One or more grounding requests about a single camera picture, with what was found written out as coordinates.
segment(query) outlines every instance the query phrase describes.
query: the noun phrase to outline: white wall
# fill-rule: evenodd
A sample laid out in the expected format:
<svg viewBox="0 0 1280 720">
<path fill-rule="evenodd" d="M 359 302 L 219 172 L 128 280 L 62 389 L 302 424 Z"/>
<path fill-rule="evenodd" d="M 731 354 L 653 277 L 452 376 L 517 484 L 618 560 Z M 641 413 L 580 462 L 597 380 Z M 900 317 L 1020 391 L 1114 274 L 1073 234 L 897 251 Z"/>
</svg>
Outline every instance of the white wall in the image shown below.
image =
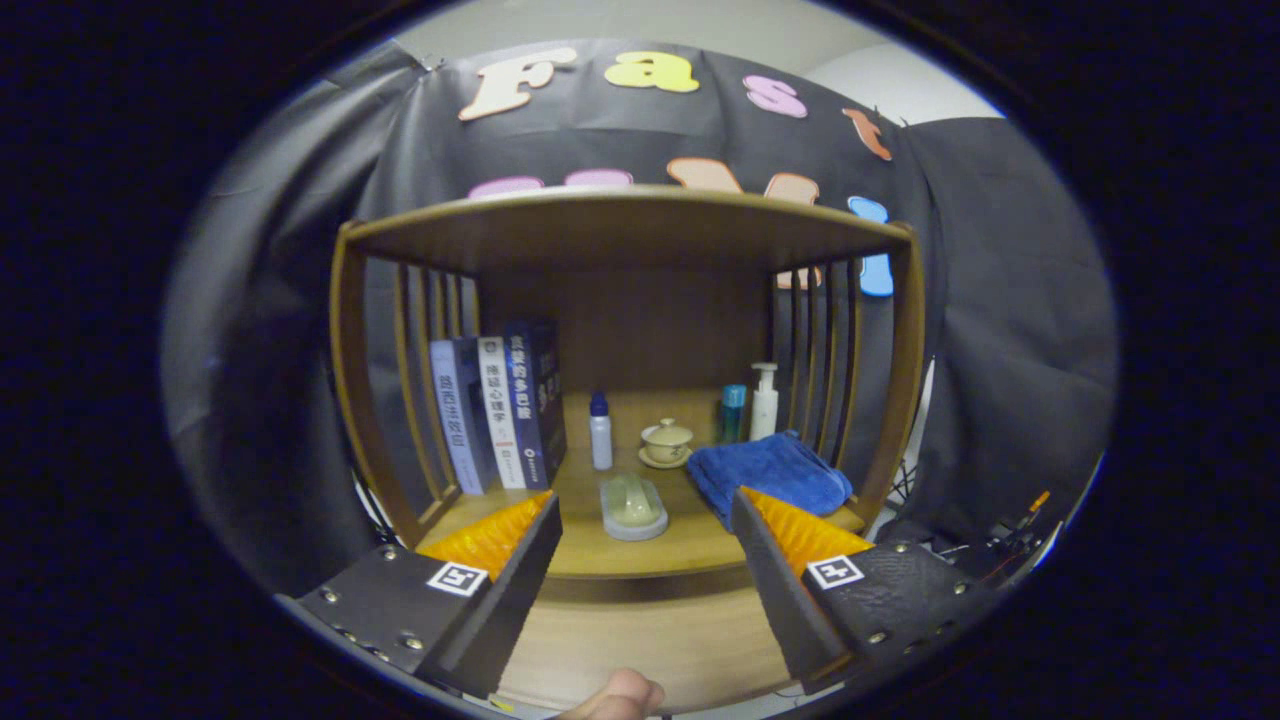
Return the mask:
<svg viewBox="0 0 1280 720">
<path fill-rule="evenodd" d="M 1004 114 L 959 79 L 911 50 L 886 42 L 855 50 L 804 74 L 836 92 L 878 108 L 902 124 Z"/>
</svg>

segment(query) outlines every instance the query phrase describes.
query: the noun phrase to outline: soap dish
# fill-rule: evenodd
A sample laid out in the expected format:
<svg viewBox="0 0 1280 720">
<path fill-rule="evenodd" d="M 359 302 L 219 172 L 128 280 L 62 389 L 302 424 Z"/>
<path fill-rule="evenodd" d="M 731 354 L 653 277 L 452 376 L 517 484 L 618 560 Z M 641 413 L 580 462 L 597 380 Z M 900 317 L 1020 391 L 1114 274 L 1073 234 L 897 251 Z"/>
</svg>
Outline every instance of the soap dish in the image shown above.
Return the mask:
<svg viewBox="0 0 1280 720">
<path fill-rule="evenodd" d="M 667 529 L 667 509 L 653 482 L 626 474 L 600 483 L 600 515 L 604 532 L 626 542 L 646 541 Z"/>
</svg>

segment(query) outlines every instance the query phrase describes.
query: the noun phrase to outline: blue book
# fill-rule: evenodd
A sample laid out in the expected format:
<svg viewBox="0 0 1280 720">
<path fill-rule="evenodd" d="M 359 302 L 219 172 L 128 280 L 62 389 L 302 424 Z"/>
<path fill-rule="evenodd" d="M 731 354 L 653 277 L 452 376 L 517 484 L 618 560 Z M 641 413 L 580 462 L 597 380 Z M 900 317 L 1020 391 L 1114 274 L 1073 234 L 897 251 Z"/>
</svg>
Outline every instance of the blue book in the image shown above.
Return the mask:
<svg viewBox="0 0 1280 720">
<path fill-rule="evenodd" d="M 440 425 L 458 487 L 468 495 L 484 495 L 498 475 L 498 465 L 489 439 L 476 338 L 433 340 L 430 350 Z"/>
<path fill-rule="evenodd" d="M 516 320 L 507 324 L 504 336 L 525 486 L 547 489 L 556 479 L 567 447 L 556 323 Z"/>
</svg>

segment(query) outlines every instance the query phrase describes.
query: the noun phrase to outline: blue letter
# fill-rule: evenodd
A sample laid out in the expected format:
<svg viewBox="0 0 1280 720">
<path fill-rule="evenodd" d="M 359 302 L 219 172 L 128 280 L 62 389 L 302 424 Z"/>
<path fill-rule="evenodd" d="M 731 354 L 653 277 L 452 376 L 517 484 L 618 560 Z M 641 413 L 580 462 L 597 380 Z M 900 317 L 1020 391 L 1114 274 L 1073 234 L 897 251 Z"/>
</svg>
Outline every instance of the blue letter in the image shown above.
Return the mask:
<svg viewBox="0 0 1280 720">
<path fill-rule="evenodd" d="M 849 210 L 867 220 L 877 223 L 888 222 L 888 210 L 874 200 L 855 195 L 849 199 Z M 893 295 L 893 275 L 888 272 L 888 255 L 874 255 L 863 259 L 860 287 L 864 295 L 873 297 L 888 297 Z"/>
</svg>

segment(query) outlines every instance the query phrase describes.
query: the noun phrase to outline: pump dispenser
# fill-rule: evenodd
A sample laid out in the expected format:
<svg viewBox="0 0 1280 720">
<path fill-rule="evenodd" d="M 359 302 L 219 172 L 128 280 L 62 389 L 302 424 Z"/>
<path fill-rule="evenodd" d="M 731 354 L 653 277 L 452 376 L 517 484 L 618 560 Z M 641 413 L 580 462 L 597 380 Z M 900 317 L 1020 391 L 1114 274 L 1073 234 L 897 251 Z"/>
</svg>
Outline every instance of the pump dispenser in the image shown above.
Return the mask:
<svg viewBox="0 0 1280 720">
<path fill-rule="evenodd" d="M 751 434 L 749 439 L 772 436 L 778 425 L 778 391 L 773 389 L 773 373 L 777 363 L 754 363 L 753 370 L 760 372 L 760 384 L 751 393 Z"/>
</svg>

